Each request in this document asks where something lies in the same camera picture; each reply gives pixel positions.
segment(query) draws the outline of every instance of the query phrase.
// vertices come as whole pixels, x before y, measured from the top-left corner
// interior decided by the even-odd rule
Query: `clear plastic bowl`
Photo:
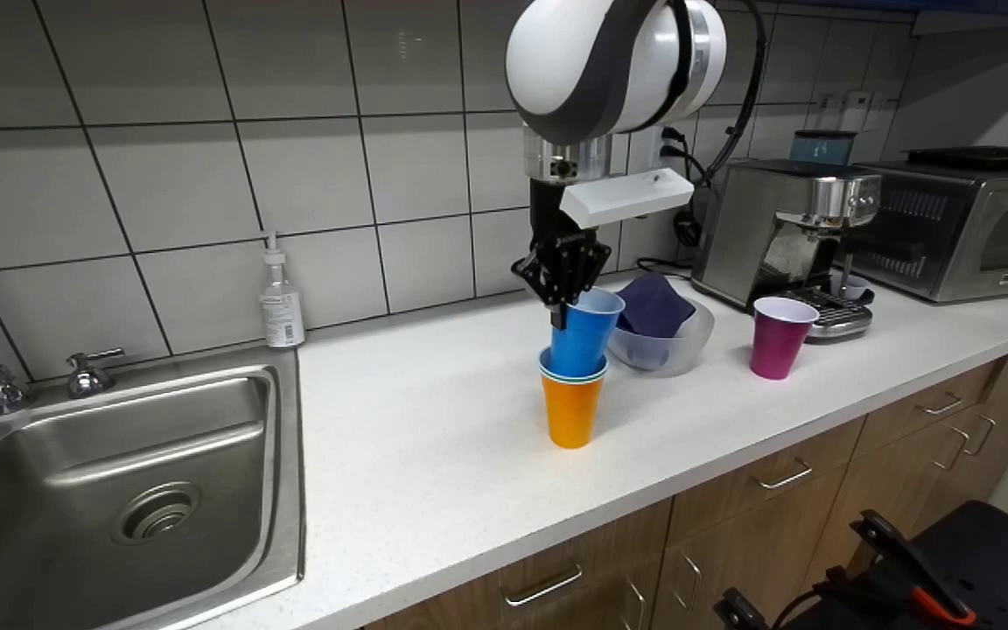
[[[711,339],[715,318],[703,303],[686,299],[695,304],[695,314],[683,322],[673,338],[649,338],[614,329],[609,338],[609,352],[629,368],[656,375],[680,375],[689,370]]]

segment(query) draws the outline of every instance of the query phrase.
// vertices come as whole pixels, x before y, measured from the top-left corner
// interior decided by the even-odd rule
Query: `faucet handle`
[[[77,352],[67,360],[73,367],[73,374],[69,375],[69,397],[88,398],[89,395],[100,394],[107,391],[116,384],[116,379],[111,378],[108,372],[104,372],[99,367],[92,366],[90,362],[99,362],[101,359],[113,359],[116,356],[123,356],[123,348],[112,348],[102,352],[93,352],[86,355]]]
[[[89,366],[89,362],[99,362],[102,359],[115,359],[117,356],[123,355],[123,348],[110,348],[110,350],[93,352],[91,355],[85,354],[84,352],[77,352],[77,354],[70,356],[70,358],[65,359],[65,361],[73,367],[73,370],[83,370]]]

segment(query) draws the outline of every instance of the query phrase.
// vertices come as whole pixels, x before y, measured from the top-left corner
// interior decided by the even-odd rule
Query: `blue plastic cup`
[[[551,330],[549,368],[557,375],[589,376],[599,370],[605,344],[617,326],[625,300],[615,292],[591,289],[566,307],[566,328]]]

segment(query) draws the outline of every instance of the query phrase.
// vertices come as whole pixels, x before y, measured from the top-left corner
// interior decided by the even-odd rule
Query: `drawer handle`
[[[679,554],[683,555],[683,561],[686,562],[686,565],[691,568],[691,571],[695,572],[695,589],[691,589],[691,599],[689,599],[689,601],[680,597],[678,589],[672,589],[671,595],[675,595],[675,601],[679,603],[679,606],[683,607],[683,610],[689,613],[689,611],[691,611],[695,607],[695,600],[700,598],[700,584],[703,584],[703,572],[700,571],[700,565],[697,565],[695,560],[689,558],[689,555],[686,553]]]
[[[625,582],[628,583],[628,589],[631,591],[633,602],[636,603],[637,610],[640,612],[636,614],[635,627],[628,625],[624,615],[621,615],[620,617],[620,624],[625,627],[625,630],[644,630],[644,611],[647,610],[647,604],[644,602],[644,595],[640,594],[640,590],[637,589],[635,584],[633,584],[632,579],[625,577]]]
[[[765,490],[776,490],[779,488],[783,488],[784,486],[787,486],[787,484],[789,483],[793,483],[799,481],[800,479],[805,478],[805,476],[811,474],[811,471],[814,470],[811,468],[811,466],[809,466],[809,464],[807,464],[807,462],[803,462],[803,460],[800,460],[799,458],[796,458],[795,462],[799,464],[801,467],[803,467],[803,470],[797,472],[795,475],[787,476],[787,478],[781,479],[776,483],[764,483],[763,481],[760,481],[760,479],[757,479],[756,476],[753,477],[753,481],[756,481],[757,486],[760,486]]]
[[[529,605],[529,603],[542,598],[543,595],[552,594],[554,591],[562,589],[568,584],[576,582],[581,578],[581,563],[576,563],[573,569],[562,572],[562,574],[555,575],[553,578],[547,579],[547,581],[536,584],[532,587],[531,592],[527,595],[516,595],[516,599],[512,599],[511,595],[504,595],[504,603],[507,603],[510,607],[521,607],[524,605]]]
[[[976,448],[975,451],[964,450],[964,454],[968,454],[969,456],[972,456],[972,458],[977,458],[977,456],[983,452],[983,447],[987,446],[987,439],[991,438],[991,431],[998,425],[998,423],[993,420],[990,415],[979,414],[979,417],[987,421],[987,431],[983,433],[983,440],[979,443],[979,448]]]
[[[917,404],[916,408],[919,409],[920,411],[924,411],[925,414],[928,415],[941,415],[941,414],[947,414],[948,411],[953,410],[955,409],[955,407],[959,407],[960,404],[964,403],[963,398],[958,397],[957,395],[953,394],[950,391],[944,391],[944,394],[950,395],[950,397],[952,397],[953,400],[952,402],[944,404],[942,407],[939,407],[938,409],[929,409],[928,407],[923,406],[923,404]]]
[[[935,462],[934,460],[932,460],[931,462],[932,464],[935,464],[936,467],[939,467],[940,471],[950,471],[956,467],[956,462],[959,461],[959,457],[965,454],[965,452],[967,452],[967,443],[969,443],[972,439],[972,436],[969,435],[967,431],[960,430],[952,425],[943,425],[943,426],[949,427],[953,431],[956,431],[956,433],[960,434],[960,437],[963,438],[964,440],[963,444],[960,444],[959,450],[956,451],[955,458],[952,458],[952,461],[948,462],[947,466],[944,466],[944,464],[940,464],[939,462]]]

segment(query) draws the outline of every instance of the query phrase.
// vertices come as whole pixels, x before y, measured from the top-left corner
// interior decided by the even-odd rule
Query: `soap dispenser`
[[[301,296],[287,278],[287,256],[279,249],[275,232],[267,234],[267,284],[259,295],[263,304],[263,324],[267,329],[267,346],[292,348],[305,341],[301,322]]]

